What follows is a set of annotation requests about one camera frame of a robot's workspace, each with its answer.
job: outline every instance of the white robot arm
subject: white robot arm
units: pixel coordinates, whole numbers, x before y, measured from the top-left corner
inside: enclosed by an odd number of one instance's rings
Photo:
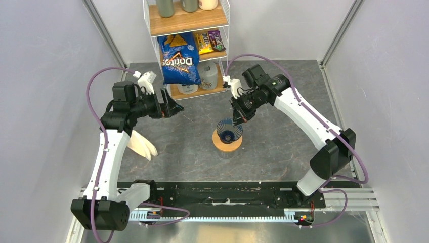
[[[246,91],[242,89],[242,92],[238,88],[241,87],[241,84],[237,84],[238,79],[231,80],[229,76],[224,77],[224,87],[231,88],[233,93],[230,101],[234,109],[234,124],[248,122],[255,116],[256,109],[266,103],[270,103],[290,117],[319,150],[310,161],[311,169],[296,186],[303,197],[311,196],[353,157],[350,151],[304,108],[304,105],[352,147],[355,146],[356,134],[351,129],[342,131],[340,127],[328,121],[295,89],[300,99],[298,101],[285,76],[280,74],[270,78],[259,65],[248,69],[243,76],[250,89]]]
[[[126,81],[113,85],[113,100],[101,117],[108,138],[107,148],[104,144],[105,134],[102,132],[96,163],[87,189],[82,198],[71,203],[72,213],[85,229],[92,228],[91,202],[95,201],[96,205],[93,212],[96,229],[124,230],[128,224],[130,209],[133,210],[148,200],[152,196],[151,191],[155,190],[153,181],[138,180],[122,194],[118,194],[117,191],[122,156],[137,119],[144,116],[167,118],[184,110],[165,89],[161,89],[164,103],[158,102],[152,86],[155,77],[153,72],[147,72],[139,77],[138,85]]]

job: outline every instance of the doritos logo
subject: doritos logo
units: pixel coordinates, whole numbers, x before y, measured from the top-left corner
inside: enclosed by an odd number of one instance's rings
[[[174,54],[170,59],[164,59],[162,62],[162,66],[171,66],[183,72],[189,72],[188,67],[192,65],[192,57],[184,58],[180,52]]]

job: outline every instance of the bottle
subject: bottle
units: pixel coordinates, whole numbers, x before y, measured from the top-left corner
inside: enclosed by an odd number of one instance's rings
[[[179,92],[185,95],[192,94],[198,90],[198,85],[181,85],[181,84],[176,84],[176,85]]]
[[[203,10],[213,10],[218,6],[218,0],[199,0],[199,6]]]
[[[205,90],[213,90],[218,85],[218,67],[213,61],[200,62],[198,64],[200,74],[200,87]]]
[[[197,11],[198,0],[180,0],[182,2],[182,9],[188,13]]]
[[[163,18],[169,18],[174,14],[173,0],[156,0],[159,15]]]

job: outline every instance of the blue chip bag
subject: blue chip bag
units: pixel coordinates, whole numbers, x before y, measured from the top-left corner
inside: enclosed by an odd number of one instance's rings
[[[158,37],[163,54],[164,84],[201,84],[197,65],[200,61],[191,32]]]

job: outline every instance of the granite surface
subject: granite surface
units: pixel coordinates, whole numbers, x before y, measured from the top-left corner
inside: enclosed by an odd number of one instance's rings
[[[336,123],[317,62],[278,63],[290,72],[303,97],[327,119]],[[265,61],[236,61],[231,65],[229,75],[240,78],[245,85],[241,74],[255,64],[260,64],[271,77],[280,73],[277,67]],[[155,90],[160,94],[163,78],[157,63],[131,64],[130,69],[141,73],[154,71],[157,74]],[[130,75],[126,80],[136,82]],[[180,100],[178,103],[184,106],[185,111],[172,118],[139,119],[135,130],[155,145],[159,155],[147,161],[126,149],[119,181],[299,180],[310,168],[310,159],[317,151],[290,118],[269,104],[260,107],[256,116],[243,124],[243,143],[235,156],[221,158],[211,136],[220,120],[232,117],[231,96],[230,92],[222,92]],[[350,167],[347,166],[339,174],[350,176]]]

